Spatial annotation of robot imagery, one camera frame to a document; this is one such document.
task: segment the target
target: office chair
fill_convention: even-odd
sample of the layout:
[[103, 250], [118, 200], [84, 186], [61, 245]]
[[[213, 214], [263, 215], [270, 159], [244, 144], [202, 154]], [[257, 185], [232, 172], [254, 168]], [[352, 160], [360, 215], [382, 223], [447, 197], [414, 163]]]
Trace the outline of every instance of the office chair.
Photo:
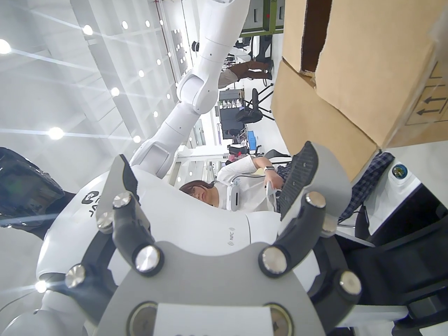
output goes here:
[[287, 155], [287, 154], [282, 154], [281, 152], [278, 152], [277, 150], [269, 150], [268, 152], [266, 152], [266, 154], [264, 154], [265, 158], [273, 159], [273, 158], [288, 158], [287, 161], [279, 161], [279, 162], [271, 162], [273, 165], [275, 164], [285, 164], [291, 161], [291, 155]]
[[274, 91], [271, 91], [268, 95], [264, 96], [261, 100], [259, 99], [259, 95], [261, 95], [264, 91], [266, 91], [268, 88], [272, 87], [273, 85], [274, 84], [271, 83], [260, 93], [258, 93], [256, 88], [253, 88], [251, 101], [245, 101], [244, 108], [241, 109], [237, 113], [237, 115], [235, 116], [235, 120], [238, 122], [242, 122], [244, 124], [259, 122], [260, 120], [263, 119], [263, 117], [274, 120], [274, 118], [271, 118], [261, 112], [263, 110], [267, 113], [272, 113], [271, 110], [267, 110], [267, 109], [264, 109], [264, 107], [259, 106], [259, 104], [261, 102], [263, 102], [265, 99], [267, 99], [270, 95], [272, 95], [274, 93]]

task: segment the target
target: white shirt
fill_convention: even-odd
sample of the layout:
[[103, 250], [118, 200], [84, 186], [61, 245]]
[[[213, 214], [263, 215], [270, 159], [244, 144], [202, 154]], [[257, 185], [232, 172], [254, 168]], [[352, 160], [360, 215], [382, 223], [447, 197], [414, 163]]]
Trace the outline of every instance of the white shirt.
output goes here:
[[218, 79], [218, 88], [226, 88], [228, 85], [231, 85], [232, 83], [238, 82], [237, 75], [232, 72], [230, 69], [224, 70], [224, 72], [221, 72]]
[[218, 208], [226, 208], [227, 186], [233, 183], [240, 188], [238, 211], [275, 211], [273, 204], [266, 198], [265, 176], [253, 175], [256, 170], [250, 155], [224, 166], [218, 172], [215, 183], [219, 194]]

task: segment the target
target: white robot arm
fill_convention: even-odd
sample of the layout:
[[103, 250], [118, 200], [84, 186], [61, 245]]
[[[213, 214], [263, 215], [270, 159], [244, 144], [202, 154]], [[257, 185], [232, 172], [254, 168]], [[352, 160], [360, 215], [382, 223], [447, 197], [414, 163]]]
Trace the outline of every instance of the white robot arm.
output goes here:
[[130, 165], [163, 178], [174, 153], [188, 137], [201, 114], [218, 99], [218, 79], [226, 56], [241, 34], [250, 0], [207, 0], [200, 25], [200, 50], [193, 69], [177, 88], [179, 104], [151, 139], [145, 141]]
[[[200, 25], [201, 49], [193, 69], [178, 85], [180, 102], [157, 133], [136, 151], [130, 160], [131, 166], [158, 178], [166, 175], [177, 148], [188, 137], [200, 115], [209, 112], [218, 99], [219, 74], [226, 56], [241, 34], [249, 3], [250, 0], [207, 0]], [[2, 335], [85, 334], [85, 318], [74, 301], [58, 293], [51, 294], [45, 295], [42, 309], [17, 317]], [[54, 306], [54, 301], [68, 303]]]

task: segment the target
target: black cable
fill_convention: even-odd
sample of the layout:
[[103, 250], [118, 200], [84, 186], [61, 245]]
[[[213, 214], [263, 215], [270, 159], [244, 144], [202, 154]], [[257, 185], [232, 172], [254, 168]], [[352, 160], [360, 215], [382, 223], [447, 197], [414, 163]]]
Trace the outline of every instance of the black cable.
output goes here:
[[5, 309], [7, 306], [11, 305], [12, 303], [14, 303], [14, 302], [16, 302], [16, 301], [18, 301], [18, 300], [20, 300], [20, 299], [23, 299], [25, 296], [28, 296], [29, 294], [32, 294], [32, 293], [35, 293], [35, 292], [36, 292], [36, 291], [31, 291], [30, 293], [26, 293], [25, 295], [20, 296], [20, 297], [18, 297], [17, 299], [14, 299], [13, 301], [10, 301], [8, 304], [6, 304], [6, 305], [4, 305], [3, 307], [0, 308], [0, 312], [1, 312], [3, 309]]

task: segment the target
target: cardboard box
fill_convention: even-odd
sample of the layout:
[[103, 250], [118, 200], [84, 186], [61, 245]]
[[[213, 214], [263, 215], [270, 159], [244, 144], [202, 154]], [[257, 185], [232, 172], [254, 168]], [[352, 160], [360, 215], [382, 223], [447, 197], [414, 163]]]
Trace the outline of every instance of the cardboard box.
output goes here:
[[322, 144], [356, 181], [380, 148], [447, 140], [447, 3], [286, 0], [271, 107], [289, 151]]

